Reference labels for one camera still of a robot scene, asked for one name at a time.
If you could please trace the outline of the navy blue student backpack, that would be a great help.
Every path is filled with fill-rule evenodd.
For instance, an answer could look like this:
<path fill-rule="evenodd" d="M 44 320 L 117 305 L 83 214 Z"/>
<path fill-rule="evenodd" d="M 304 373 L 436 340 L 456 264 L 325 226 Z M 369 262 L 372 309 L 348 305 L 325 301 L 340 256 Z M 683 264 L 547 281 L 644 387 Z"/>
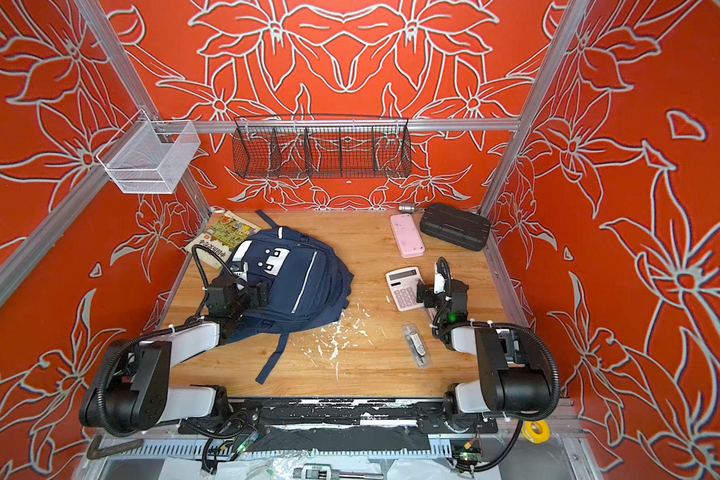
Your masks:
<path fill-rule="evenodd" d="M 236 276 L 267 286 L 267 307 L 247 310 L 245 329 L 226 336 L 235 343 L 259 334 L 276 335 L 278 344 L 256 377 L 264 384 L 283 355 L 292 333 L 326 326 L 349 306 L 353 274 L 326 243 L 281 225 L 261 210 L 269 225 L 233 251 L 219 276 Z"/>

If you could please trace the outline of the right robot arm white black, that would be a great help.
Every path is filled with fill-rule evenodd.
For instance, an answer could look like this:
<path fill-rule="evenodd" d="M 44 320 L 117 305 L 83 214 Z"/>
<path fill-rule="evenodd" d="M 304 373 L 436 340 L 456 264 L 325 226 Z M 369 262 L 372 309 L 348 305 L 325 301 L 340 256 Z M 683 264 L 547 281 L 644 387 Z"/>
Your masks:
<path fill-rule="evenodd" d="M 440 257 L 434 282 L 417 286 L 417 300 L 430 314 L 434 339 L 447 349 L 472 355 L 478 378 L 451 385 L 443 399 L 446 419 L 456 415 L 541 421 L 558 407 L 559 368 L 551 350 L 530 328 L 478 321 L 468 312 L 469 286 L 455 279 Z"/>

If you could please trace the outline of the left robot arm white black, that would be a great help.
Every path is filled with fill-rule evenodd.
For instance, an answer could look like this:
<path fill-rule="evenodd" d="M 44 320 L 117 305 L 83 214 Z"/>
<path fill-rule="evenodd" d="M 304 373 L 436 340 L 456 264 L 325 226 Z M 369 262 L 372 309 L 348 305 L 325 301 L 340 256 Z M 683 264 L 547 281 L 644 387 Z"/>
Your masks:
<path fill-rule="evenodd" d="M 243 328 L 246 311 L 268 303 L 266 286 L 248 280 L 246 262 L 231 259 L 221 265 L 215 279 L 201 278 L 203 300 L 183 324 L 107 347 L 80 407 L 82 426 L 127 437 L 178 423 L 211 439 L 245 429 L 247 417 L 230 407 L 225 388 L 170 384 L 173 367 L 227 343 Z"/>

